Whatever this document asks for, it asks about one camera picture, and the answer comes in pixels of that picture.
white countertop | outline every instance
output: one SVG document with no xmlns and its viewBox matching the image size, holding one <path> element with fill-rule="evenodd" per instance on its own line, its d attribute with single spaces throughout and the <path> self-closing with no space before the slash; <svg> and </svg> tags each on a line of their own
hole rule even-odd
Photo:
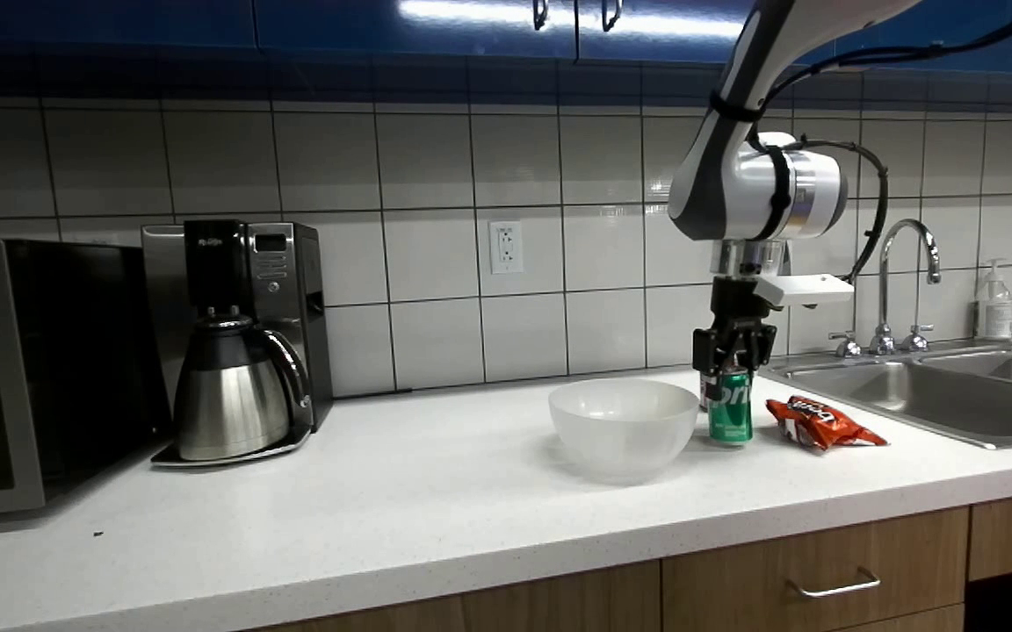
<svg viewBox="0 0 1012 632">
<path fill-rule="evenodd" d="M 593 484 L 560 465 L 552 390 L 351 401 L 301 455 L 230 472 L 136 461 L 0 523 L 0 628 L 253 628 L 1012 497 L 1012 451 L 853 408 L 884 451 L 813 458 L 755 408 L 744 451 L 698 423 L 657 483 Z"/>
</svg>

carafe handle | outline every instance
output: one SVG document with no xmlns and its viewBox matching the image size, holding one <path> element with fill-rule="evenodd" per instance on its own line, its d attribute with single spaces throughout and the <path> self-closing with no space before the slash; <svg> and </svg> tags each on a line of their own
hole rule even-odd
<svg viewBox="0 0 1012 632">
<path fill-rule="evenodd" d="M 272 359 L 287 382 L 287 401 L 290 401 L 287 425 L 290 425 L 290 432 L 314 432 L 317 423 L 314 423 L 310 380 L 306 380 L 300 354 L 290 352 L 290 346 L 278 329 L 272 329 L 272 326 L 257 326 L 257 329 L 268 342 Z"/>
</svg>

sink basin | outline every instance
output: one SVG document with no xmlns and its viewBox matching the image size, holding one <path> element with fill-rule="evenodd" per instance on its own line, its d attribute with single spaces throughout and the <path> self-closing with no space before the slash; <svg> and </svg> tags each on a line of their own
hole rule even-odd
<svg viewBox="0 0 1012 632">
<path fill-rule="evenodd" d="M 984 448 L 1012 448 L 1012 352 L 893 359 L 760 376 Z"/>
</svg>

red chip bag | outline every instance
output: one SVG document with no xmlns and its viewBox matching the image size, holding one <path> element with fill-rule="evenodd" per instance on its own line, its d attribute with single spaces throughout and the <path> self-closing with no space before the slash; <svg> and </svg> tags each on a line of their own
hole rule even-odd
<svg viewBox="0 0 1012 632">
<path fill-rule="evenodd" d="M 780 432 L 814 455 L 825 455 L 834 448 L 889 448 L 882 437 L 869 432 L 857 425 L 849 415 L 809 401 L 809 397 L 792 397 L 785 401 L 767 401 L 767 413 L 780 423 Z"/>
</svg>

electrical outlet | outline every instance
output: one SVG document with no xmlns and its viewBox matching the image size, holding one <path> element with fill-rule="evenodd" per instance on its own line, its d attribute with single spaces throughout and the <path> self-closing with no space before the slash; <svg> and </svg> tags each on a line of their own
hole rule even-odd
<svg viewBox="0 0 1012 632">
<path fill-rule="evenodd" d="M 527 236 L 521 221 L 493 221 L 493 273 L 527 272 Z"/>
</svg>

